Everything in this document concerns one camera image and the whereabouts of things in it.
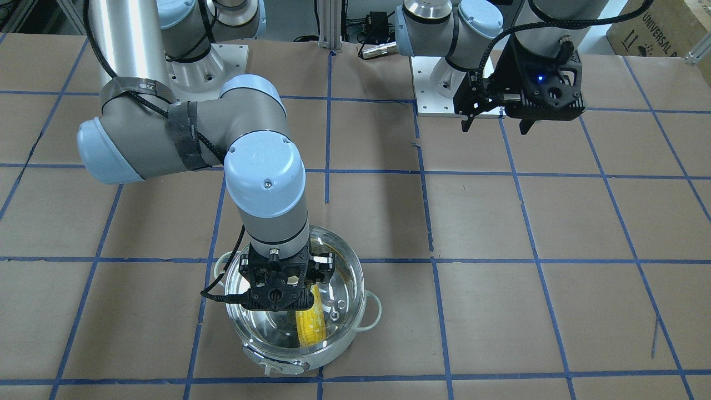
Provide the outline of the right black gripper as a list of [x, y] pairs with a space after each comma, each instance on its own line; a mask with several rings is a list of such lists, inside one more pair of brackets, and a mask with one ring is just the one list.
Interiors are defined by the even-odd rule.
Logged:
[[332, 252], [314, 255], [305, 245], [281, 259], [275, 251], [264, 257], [253, 249], [239, 256], [239, 274], [249, 288], [239, 304], [249, 311], [307, 311], [313, 306], [312, 285], [329, 283], [335, 271]]

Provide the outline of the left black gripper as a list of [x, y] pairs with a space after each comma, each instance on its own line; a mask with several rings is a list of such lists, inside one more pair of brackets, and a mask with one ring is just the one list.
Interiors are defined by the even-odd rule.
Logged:
[[582, 94], [582, 63], [568, 36], [553, 46], [553, 56], [543, 57], [510, 38], [494, 72], [481, 78], [469, 72], [453, 98], [454, 111], [469, 132], [475, 117], [495, 107], [520, 119], [526, 135], [539, 121], [573, 121], [586, 109]]

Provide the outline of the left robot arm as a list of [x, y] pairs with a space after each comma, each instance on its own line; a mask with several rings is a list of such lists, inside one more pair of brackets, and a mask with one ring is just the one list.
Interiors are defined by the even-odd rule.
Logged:
[[577, 47], [586, 28], [560, 23], [596, 20], [605, 1], [523, 1], [490, 76], [483, 66], [507, 23], [488, 1], [404, 1], [394, 13], [395, 40], [404, 56], [443, 58], [447, 72], [464, 77], [449, 84], [454, 112], [468, 131], [479, 114], [503, 107], [527, 134], [537, 121], [573, 121], [586, 109]]

